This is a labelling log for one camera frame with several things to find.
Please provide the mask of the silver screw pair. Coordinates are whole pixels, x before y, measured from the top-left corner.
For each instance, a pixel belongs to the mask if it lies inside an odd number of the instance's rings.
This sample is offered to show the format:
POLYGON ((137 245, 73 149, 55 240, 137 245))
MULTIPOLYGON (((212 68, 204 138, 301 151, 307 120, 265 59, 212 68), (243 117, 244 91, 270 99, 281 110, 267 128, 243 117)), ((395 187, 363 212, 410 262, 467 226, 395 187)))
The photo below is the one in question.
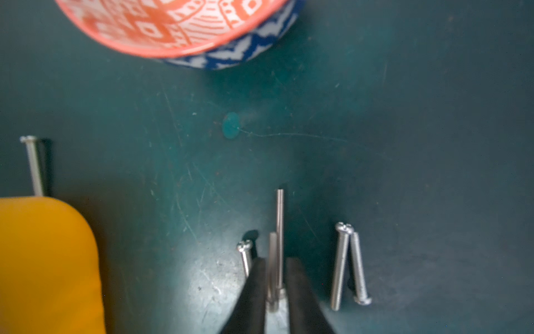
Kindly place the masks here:
POLYGON ((335 268, 332 278, 330 307, 333 311, 338 311, 340 309, 342 300, 343 280, 346 270, 346 260, 348 256, 350 237, 354 233, 354 229, 350 224, 339 222, 335 225, 335 230, 338 233, 338 240, 335 256, 335 268))

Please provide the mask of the green mat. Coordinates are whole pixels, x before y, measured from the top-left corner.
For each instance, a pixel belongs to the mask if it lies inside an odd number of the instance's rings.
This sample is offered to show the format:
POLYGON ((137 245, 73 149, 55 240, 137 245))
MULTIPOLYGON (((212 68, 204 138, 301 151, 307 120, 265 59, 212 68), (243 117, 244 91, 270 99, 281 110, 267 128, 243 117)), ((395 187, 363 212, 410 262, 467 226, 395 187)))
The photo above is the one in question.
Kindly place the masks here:
POLYGON ((89 222, 110 333, 217 333, 276 191, 338 333, 533 332, 532 1, 308 1, 220 71, 130 57, 53 1, 1 3, 1 195, 89 222), (338 233, 360 236, 330 307, 338 233))

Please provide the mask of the red white patterned bowl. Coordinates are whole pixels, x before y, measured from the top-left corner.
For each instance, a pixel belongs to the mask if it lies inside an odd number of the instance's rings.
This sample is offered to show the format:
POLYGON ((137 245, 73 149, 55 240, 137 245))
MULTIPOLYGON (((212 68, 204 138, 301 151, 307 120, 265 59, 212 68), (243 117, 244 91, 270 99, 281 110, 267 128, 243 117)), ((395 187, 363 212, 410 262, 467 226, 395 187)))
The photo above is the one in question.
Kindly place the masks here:
POLYGON ((203 70, 258 57, 297 21, 304 1, 58 1, 84 34, 114 51, 203 70))

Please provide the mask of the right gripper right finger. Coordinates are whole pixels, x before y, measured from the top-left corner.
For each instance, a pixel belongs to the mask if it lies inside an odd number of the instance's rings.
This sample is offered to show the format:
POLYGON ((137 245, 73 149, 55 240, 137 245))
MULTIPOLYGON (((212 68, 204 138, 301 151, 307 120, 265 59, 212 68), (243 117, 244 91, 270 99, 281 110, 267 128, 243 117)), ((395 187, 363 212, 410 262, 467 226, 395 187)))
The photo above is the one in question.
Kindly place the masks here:
POLYGON ((303 263, 286 259, 286 295, 290 333, 334 333, 312 291, 303 263))

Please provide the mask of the silver screw beside box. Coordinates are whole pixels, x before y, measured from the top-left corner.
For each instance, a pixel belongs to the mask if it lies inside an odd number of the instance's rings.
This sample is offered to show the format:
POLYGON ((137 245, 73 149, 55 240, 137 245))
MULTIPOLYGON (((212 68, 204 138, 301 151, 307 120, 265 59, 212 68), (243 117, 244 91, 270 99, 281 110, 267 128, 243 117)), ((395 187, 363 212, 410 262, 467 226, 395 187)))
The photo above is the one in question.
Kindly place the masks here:
POLYGON ((21 136, 19 140, 26 146, 33 193, 35 196, 43 197, 45 195, 45 191, 43 187, 43 179, 40 171, 40 161, 38 156, 38 138, 35 136, 21 136))

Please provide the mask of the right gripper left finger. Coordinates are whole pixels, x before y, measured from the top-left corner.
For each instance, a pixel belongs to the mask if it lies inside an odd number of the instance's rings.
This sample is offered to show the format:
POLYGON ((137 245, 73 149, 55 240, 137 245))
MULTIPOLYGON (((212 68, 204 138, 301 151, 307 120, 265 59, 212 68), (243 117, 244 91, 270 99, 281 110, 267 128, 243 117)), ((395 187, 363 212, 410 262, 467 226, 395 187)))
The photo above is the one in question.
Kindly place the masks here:
POLYGON ((254 260, 250 275, 220 333, 264 333, 266 321, 266 260, 254 260))

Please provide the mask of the long thin silver screw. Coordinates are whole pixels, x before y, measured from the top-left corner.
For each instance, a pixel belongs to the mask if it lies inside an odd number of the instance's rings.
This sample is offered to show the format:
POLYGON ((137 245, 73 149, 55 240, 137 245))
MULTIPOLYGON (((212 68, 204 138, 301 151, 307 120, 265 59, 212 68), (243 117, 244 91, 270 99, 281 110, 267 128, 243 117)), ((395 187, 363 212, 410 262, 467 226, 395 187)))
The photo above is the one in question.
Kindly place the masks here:
POLYGON ((277 293, 278 300, 285 298, 284 286, 284 189, 277 190, 277 215, 276 215, 276 233, 277 233, 277 293))

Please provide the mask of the short silver screw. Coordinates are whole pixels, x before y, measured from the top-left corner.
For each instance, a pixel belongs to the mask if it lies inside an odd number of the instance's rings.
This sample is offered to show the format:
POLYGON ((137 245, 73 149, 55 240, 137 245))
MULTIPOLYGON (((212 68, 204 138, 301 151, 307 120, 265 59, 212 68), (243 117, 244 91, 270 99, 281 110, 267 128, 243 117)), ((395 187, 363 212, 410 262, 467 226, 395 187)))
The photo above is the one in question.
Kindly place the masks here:
POLYGON ((249 239, 240 241, 236 245, 236 249, 238 250, 241 256, 245 277, 248 278, 250 275, 250 270, 253 267, 253 256, 252 256, 253 242, 249 239))

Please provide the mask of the yellow plastic storage box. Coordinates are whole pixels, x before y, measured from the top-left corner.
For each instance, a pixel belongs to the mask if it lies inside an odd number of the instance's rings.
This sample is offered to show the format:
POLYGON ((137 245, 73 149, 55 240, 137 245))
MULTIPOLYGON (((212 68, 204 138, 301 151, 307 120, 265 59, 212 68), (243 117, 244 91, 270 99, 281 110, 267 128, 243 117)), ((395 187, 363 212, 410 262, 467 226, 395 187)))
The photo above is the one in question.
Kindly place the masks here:
POLYGON ((97 243, 72 206, 1 199, 1 332, 105 333, 97 243))

